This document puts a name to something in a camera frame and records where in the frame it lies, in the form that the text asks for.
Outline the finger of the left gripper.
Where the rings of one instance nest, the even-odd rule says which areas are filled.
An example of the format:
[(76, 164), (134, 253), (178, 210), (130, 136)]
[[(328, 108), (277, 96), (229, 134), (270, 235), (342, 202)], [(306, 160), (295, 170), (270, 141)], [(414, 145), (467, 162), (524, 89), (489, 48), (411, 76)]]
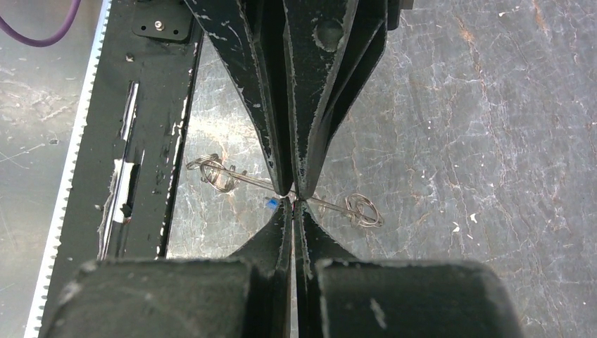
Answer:
[(273, 189), (291, 189), (272, 82), (268, 77), (259, 25), (263, 1), (187, 1), (191, 13), (217, 51), (255, 128)]
[(284, 1), (290, 146), (300, 198), (317, 187), (329, 144), (381, 56), (387, 1)]

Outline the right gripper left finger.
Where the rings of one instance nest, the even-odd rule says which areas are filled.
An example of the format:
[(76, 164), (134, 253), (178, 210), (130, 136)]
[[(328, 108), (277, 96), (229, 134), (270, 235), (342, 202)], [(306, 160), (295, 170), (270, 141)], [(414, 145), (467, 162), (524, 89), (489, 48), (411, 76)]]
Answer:
[(86, 263), (45, 337), (289, 337), (290, 200), (226, 258)]

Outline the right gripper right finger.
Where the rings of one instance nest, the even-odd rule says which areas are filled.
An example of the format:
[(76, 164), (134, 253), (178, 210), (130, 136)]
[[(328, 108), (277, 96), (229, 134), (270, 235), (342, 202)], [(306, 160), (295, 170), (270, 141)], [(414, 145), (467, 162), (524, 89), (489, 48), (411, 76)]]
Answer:
[(487, 265), (356, 258), (294, 204), (300, 337), (521, 337), (507, 290)]

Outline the large metal disc keyring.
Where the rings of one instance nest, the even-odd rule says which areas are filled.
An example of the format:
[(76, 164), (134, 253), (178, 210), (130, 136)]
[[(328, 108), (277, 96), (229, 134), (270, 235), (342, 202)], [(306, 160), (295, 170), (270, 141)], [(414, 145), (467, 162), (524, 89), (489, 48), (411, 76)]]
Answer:
[[(227, 194), (236, 189), (241, 183), (246, 183), (274, 192), (273, 183), (254, 178), (243, 170), (236, 171), (235, 165), (226, 166), (218, 154), (202, 155), (186, 164), (187, 170), (199, 172), (201, 181), (209, 184), (214, 190)], [(354, 227), (381, 227), (384, 218), (369, 198), (362, 194), (354, 193), (344, 197), (342, 205), (333, 204), (324, 199), (310, 197), (311, 203), (341, 213), (350, 219)]]

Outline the silver key blue tag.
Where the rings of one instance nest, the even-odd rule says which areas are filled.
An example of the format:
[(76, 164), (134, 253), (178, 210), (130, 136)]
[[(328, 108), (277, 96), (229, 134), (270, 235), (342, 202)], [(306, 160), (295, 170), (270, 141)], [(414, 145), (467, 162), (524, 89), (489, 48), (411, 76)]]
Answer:
[(266, 197), (265, 198), (265, 207), (271, 210), (275, 210), (278, 208), (280, 200), (275, 197)]

